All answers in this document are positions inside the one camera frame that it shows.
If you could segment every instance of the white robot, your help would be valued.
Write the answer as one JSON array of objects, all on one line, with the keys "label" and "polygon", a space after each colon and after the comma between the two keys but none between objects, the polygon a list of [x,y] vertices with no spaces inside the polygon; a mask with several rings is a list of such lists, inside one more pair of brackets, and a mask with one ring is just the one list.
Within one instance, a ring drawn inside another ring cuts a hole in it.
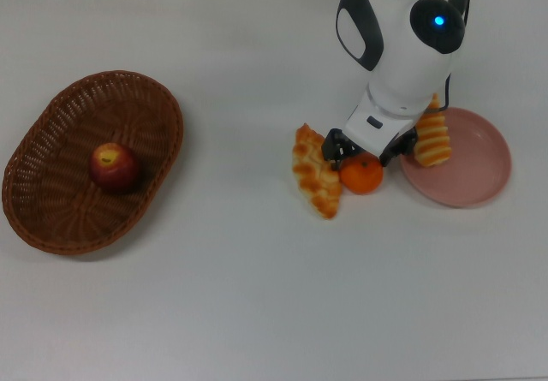
[{"label": "white robot", "polygon": [[344,129],[333,128],[325,139],[326,160],[337,168],[366,150],[385,166],[413,150],[414,125],[444,82],[447,108],[468,7],[469,0],[341,0],[337,36],[372,73]]}]

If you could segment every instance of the bread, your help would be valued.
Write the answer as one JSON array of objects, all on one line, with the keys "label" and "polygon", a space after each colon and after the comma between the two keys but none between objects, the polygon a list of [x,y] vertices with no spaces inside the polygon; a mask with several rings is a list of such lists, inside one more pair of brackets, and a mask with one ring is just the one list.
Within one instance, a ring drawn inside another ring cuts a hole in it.
[{"label": "bread", "polygon": [[314,210],[321,217],[331,219],[338,212],[343,187],[338,172],[324,160],[323,143],[324,137],[307,124],[297,130],[293,147],[293,174]]},{"label": "bread", "polygon": [[[439,108],[439,98],[434,94],[428,110]],[[414,146],[414,158],[423,167],[432,167],[446,162],[451,157],[450,137],[445,126],[443,112],[428,111],[415,124],[419,140]]]}]

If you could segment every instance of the wicker basket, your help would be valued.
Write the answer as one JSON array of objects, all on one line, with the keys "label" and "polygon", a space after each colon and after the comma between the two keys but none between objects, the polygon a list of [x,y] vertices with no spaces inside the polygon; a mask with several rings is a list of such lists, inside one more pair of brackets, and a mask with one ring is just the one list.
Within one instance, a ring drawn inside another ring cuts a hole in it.
[{"label": "wicker basket", "polygon": [[[182,114],[173,95],[142,74],[90,75],[60,92],[6,167],[3,210],[17,235],[47,253],[108,246],[143,216],[181,148]],[[93,149],[130,146],[143,168],[133,193],[109,195],[88,176]]]}]

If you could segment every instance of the white table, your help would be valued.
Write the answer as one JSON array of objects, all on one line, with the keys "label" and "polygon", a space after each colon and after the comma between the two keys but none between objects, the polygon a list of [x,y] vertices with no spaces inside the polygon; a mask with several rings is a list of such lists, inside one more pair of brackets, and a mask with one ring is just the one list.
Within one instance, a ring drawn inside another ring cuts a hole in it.
[{"label": "white table", "polygon": [[317,218],[294,131],[342,126],[367,72],[338,0],[0,0],[0,165],[49,100],[128,69],[164,83],[182,153],[148,213],[86,256],[0,222],[2,380],[435,380],[548,375],[548,0],[472,0],[452,104],[505,135],[490,205],[416,193],[397,163]]}]

